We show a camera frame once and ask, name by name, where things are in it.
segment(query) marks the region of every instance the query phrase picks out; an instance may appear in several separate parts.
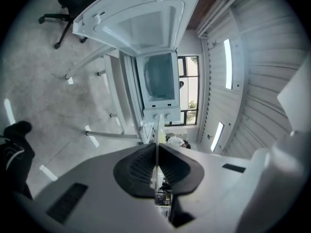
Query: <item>window frame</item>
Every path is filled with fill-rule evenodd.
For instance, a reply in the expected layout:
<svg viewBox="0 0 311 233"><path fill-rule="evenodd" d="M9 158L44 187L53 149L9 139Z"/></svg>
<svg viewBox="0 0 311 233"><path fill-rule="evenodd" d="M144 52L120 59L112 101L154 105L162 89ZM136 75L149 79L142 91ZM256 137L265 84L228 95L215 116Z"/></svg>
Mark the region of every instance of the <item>window frame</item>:
<svg viewBox="0 0 311 233"><path fill-rule="evenodd" d="M187 61L186 58L187 57L196 57L197 58L197 63L198 63L198 74L197 76L188 76L187 73ZM183 71L184 71L184 75L182 76L178 76L178 78L198 78L198 95L197 95L197 99L196 99L196 109L187 109L187 110L181 110L180 112L185 112L184 113L184 122L181 124L173 124L173 122L168 122L165 123L165 127L179 127L179 126L194 126L197 125L197 120L198 120L198 111L199 111L199 96L200 96L200 73L199 73L199 68L200 68L200 62L199 62L199 56L198 55L183 55L183 56L178 56L177 59L182 59L183 60ZM195 123L194 124L187 124L187 113L188 111L195 111Z"/></svg>

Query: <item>chair wheel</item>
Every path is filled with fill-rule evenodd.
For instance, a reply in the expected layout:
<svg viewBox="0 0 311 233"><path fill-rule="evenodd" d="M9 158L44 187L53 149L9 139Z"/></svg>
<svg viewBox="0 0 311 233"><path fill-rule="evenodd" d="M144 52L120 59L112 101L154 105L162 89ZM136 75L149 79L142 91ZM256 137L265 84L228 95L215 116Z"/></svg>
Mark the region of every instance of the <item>chair wheel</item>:
<svg viewBox="0 0 311 233"><path fill-rule="evenodd" d="M55 49L58 49L59 47L60 47L60 43L58 43L58 42L55 43L54 48L55 48Z"/></svg>
<svg viewBox="0 0 311 233"><path fill-rule="evenodd" d="M45 18L44 17L40 17L38 21L39 21L40 24L42 24L43 22L45 22Z"/></svg>
<svg viewBox="0 0 311 233"><path fill-rule="evenodd" d="M85 38L80 39L80 43L85 43L85 42L86 42Z"/></svg>

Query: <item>door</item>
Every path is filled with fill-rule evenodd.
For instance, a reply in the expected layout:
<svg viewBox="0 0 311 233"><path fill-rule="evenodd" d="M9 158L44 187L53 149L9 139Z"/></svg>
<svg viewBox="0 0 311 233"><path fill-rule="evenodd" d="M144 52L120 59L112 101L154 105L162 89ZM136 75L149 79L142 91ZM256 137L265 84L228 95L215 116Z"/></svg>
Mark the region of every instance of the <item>door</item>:
<svg viewBox="0 0 311 233"><path fill-rule="evenodd" d="M97 0L73 32L131 56L175 50L198 0Z"/></svg>
<svg viewBox="0 0 311 233"><path fill-rule="evenodd" d="M136 62L144 107L179 107L176 52L140 56L136 58Z"/></svg>

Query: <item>metal panel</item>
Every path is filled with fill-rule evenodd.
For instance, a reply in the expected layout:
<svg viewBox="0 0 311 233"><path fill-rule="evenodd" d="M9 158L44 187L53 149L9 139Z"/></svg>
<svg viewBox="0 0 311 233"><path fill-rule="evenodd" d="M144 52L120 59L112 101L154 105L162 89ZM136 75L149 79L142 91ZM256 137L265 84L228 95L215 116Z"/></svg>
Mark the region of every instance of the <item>metal panel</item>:
<svg viewBox="0 0 311 233"><path fill-rule="evenodd" d="M258 148L269 147L291 132L277 96L303 63L310 42L284 0L236 0L231 8L241 22L238 34L229 30L233 22L227 12L205 34L209 48L214 41L230 39L234 85L231 91L224 88L225 53L220 44L209 51L210 96L201 143L206 149L210 147L213 138L208 140L207 135L213 135L216 123L221 121L225 126L217 147L227 144L224 155L250 159ZM236 86L243 82L243 69L234 61L241 59L239 54L243 51L235 49L239 34L248 57L248 90L234 137L226 143L223 141L230 128L228 124L234 123L242 92Z"/></svg>
<svg viewBox="0 0 311 233"><path fill-rule="evenodd" d="M277 96L294 131L311 131L311 52L287 86Z"/></svg>
<svg viewBox="0 0 311 233"><path fill-rule="evenodd" d="M237 0L234 6L248 50L249 89L226 155L237 151L238 141L251 155L234 155L251 158L257 148L271 146L292 130L276 97L302 64L309 42L283 0Z"/></svg>
<svg viewBox="0 0 311 233"><path fill-rule="evenodd" d="M239 66L239 55L241 50L235 47L237 37L234 27L230 22L229 12L226 11L215 22L213 27L207 32L207 46L209 56L209 93L206 111L206 120L202 134L198 140L201 142L205 151L210 151L210 146L214 140L219 122L224 124L224 129L215 148L215 152L221 152L221 146L225 145L224 139L227 139L239 108L239 89L241 75L239 69L233 69L233 89L225 87L226 82L226 56L224 41L230 39L231 49L235 56L232 57L233 65Z"/></svg>

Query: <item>white table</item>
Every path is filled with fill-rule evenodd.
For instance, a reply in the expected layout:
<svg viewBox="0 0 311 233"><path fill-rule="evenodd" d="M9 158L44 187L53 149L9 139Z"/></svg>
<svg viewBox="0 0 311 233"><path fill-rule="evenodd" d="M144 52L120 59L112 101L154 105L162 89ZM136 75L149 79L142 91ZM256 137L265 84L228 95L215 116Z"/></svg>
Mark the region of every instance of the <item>white table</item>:
<svg viewBox="0 0 311 233"><path fill-rule="evenodd" d="M130 140L149 143L152 135L153 123L146 123L143 117L143 103L135 70L135 58L104 45L72 68L65 78L73 77L79 70L98 58L104 58L104 70L98 75L107 75L110 94L116 112L111 117L117 117L122 127L121 134L87 131L87 135L97 135L118 140ZM134 124L136 134L128 134L128 128Z"/></svg>

